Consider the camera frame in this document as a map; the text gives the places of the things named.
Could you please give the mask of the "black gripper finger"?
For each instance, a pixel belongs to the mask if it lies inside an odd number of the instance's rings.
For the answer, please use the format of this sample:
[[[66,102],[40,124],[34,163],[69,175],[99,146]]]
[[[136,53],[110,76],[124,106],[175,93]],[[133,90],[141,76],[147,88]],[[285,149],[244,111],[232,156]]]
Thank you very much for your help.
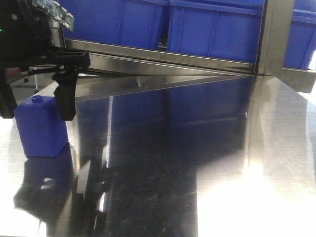
[[[0,116],[4,119],[14,118],[17,103],[11,86],[6,82],[5,70],[0,68]]]
[[[78,68],[65,68],[52,76],[58,83],[54,96],[64,121],[72,121],[76,115],[75,93],[78,75]]]

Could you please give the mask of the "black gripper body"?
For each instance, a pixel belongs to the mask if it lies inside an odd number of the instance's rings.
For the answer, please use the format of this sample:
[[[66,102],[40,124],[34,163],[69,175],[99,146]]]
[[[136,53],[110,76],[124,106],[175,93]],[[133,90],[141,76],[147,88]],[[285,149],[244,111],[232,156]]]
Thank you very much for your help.
[[[64,26],[32,4],[32,0],[0,2],[0,67],[56,65],[89,67],[89,53],[53,42],[53,29]]]

